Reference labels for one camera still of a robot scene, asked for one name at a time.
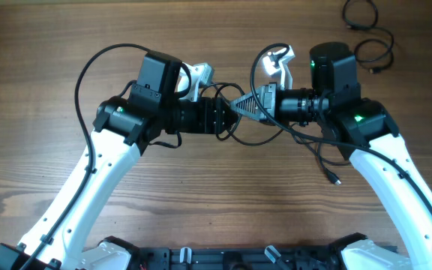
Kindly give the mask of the black cable blue USB plug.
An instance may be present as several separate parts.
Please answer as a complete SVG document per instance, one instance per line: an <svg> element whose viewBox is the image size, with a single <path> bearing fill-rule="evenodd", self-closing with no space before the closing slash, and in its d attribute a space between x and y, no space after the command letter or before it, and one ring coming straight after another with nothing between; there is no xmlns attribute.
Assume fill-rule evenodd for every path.
<svg viewBox="0 0 432 270"><path fill-rule="evenodd" d="M245 92L242 90L242 88L234 83L234 82L213 82L210 86L206 86L205 88L203 88L202 90L199 91L198 94L198 98L202 98L204 92L210 88L213 87L216 90L215 93L215 97L221 97L223 99L224 102L229 103L229 100L221 93L222 90L226 87L233 87L235 89L237 89L241 96L245 95ZM279 135L282 134L283 130L279 130L277 133L275 133L273 136L269 137L266 140L263 140L262 142L245 142L241 139L239 139L234 132L236 131L237 127L239 126L239 123L241 121L242 117L239 116L238 120L236 121L236 123L229 129L226 130L227 135L224 137L221 137L219 134L216 134L216 139L219 141L225 141L228 140L230 137L232 137L237 143L240 143L244 146L262 146L265 145L266 143L270 143L272 140L274 140L275 138L277 138ZM328 169L326 167L326 165L324 163L328 163L329 161L327 161L325 158L323 158L321 156L321 154L319 153L320 147L321 145L318 145L318 149L315 150L314 148L310 147L310 143L309 142L303 142L303 139L296 139L295 140L296 143L300 144L300 145L306 145L307 148L316 156L316 159L319 163L319 165L322 167L322 171L325 173L326 177L328 178L328 180L334 184L334 185L340 185L341 184L341 180L339 179L339 177L333 173L330 169Z"/></svg>

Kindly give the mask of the black cable gold plug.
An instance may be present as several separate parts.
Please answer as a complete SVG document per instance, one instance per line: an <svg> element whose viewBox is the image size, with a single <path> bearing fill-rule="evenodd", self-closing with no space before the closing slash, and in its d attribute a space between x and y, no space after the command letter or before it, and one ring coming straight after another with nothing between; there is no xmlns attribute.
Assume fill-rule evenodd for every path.
<svg viewBox="0 0 432 270"><path fill-rule="evenodd" d="M395 55L393 52L393 48L395 45L395 36L391 31L387 28L383 28L378 26L380 13L375 5L373 0L364 0L366 3L370 5L373 11L373 20L369 24L360 24L357 22L353 22L349 19L347 11L350 8L350 5L355 4L356 1L346 0L341 9L341 19L345 22L346 27L351 31L356 32L371 32L378 31L382 32L389 37L389 41L384 41L378 38L368 38L360 41L354 47L354 55L356 62L364 68L369 74L380 74L383 71L388 70L393 64L395 60ZM379 44L385 48L385 51L376 56L375 58L364 59L359 57L359 53L362 47L368 44Z"/></svg>

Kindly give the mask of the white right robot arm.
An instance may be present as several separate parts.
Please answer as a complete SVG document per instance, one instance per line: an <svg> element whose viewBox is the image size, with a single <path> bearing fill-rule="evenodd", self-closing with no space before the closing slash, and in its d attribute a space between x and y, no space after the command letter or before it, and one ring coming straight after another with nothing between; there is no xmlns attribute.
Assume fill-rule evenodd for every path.
<svg viewBox="0 0 432 270"><path fill-rule="evenodd" d="M432 269L432 192L395 120L381 103L361 96L354 53L341 42L314 46L309 89L292 87L287 64L293 56L284 43L267 46L256 61L280 82L252 87L231 102L231 109L284 131L316 122L322 130L319 141L336 146L373 188L408 254L392 253L355 233L332 246L342 268Z"/></svg>

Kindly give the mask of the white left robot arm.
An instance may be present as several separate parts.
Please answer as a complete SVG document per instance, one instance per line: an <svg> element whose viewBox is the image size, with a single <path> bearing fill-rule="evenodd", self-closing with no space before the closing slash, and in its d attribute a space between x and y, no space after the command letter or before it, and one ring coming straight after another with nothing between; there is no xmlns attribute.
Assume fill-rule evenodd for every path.
<svg viewBox="0 0 432 270"><path fill-rule="evenodd" d="M239 117L220 97L188 100L191 84L177 89L188 67L147 50L136 81L97 109L78 164L40 220L15 246L0 244L0 269L137 269L140 252L119 238L84 248L116 185L162 132L220 134Z"/></svg>

